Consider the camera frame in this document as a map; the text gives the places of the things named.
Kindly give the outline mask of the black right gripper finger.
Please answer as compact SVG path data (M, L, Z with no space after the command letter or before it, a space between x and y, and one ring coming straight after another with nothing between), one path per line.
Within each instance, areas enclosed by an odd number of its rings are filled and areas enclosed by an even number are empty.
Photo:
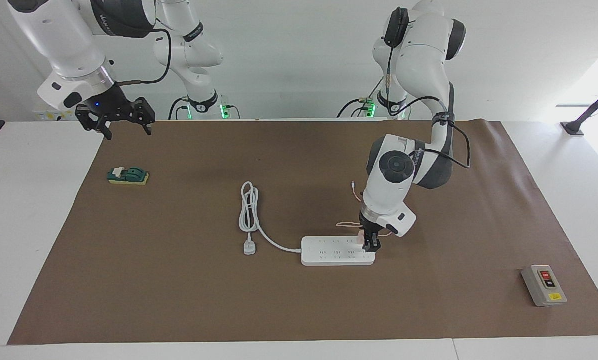
M155 112L145 98L139 97L130 103L130 122L140 125L148 136L152 135Z
M111 141L112 133L107 127L107 121L104 117L99 116L97 120L91 118L89 110L75 110L77 121L87 132L98 132L104 136L107 141Z

